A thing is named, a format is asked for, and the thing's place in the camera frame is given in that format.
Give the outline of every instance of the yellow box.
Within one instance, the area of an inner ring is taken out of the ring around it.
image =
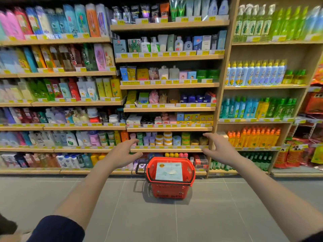
[[[184,121],[191,121],[192,120],[192,114],[184,114]]]
[[[200,114],[192,114],[192,121],[199,121],[200,120]]]
[[[213,121],[213,114],[200,113],[200,121]]]
[[[184,121],[185,125],[191,126],[192,125],[192,121]]]

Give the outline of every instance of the left hand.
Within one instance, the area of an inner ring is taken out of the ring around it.
[[[130,139],[125,142],[119,143],[106,155],[102,162],[109,162],[112,164],[113,169],[122,168],[131,162],[139,159],[142,156],[141,152],[129,154],[129,150],[134,143],[139,142],[139,139]]]

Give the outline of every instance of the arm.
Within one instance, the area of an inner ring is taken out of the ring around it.
[[[100,193],[111,172],[117,168],[125,167],[142,156],[142,153],[129,154],[131,145],[138,141],[138,139],[131,139],[115,146],[74,188],[54,212],[54,215],[65,216],[86,230]]]
[[[302,241],[323,230],[323,215],[317,209],[242,157],[225,138],[211,133],[204,136],[216,146],[215,151],[203,149],[204,154],[238,171],[291,242]]]

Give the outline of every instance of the blue box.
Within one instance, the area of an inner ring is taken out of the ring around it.
[[[176,112],[176,121],[184,121],[184,112]]]
[[[202,50],[202,39],[201,35],[193,37],[193,50]]]
[[[187,72],[187,79],[196,79],[196,71]]]
[[[219,31],[218,34],[218,50],[224,50],[225,45],[225,38],[226,38],[226,30],[225,31]]]

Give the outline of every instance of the right hand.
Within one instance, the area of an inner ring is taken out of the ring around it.
[[[208,148],[203,148],[202,151],[208,157],[220,162],[221,164],[229,165],[236,168],[237,163],[241,161],[241,155],[224,137],[216,133],[204,133],[203,136],[211,139],[216,146],[216,150],[212,151]]]

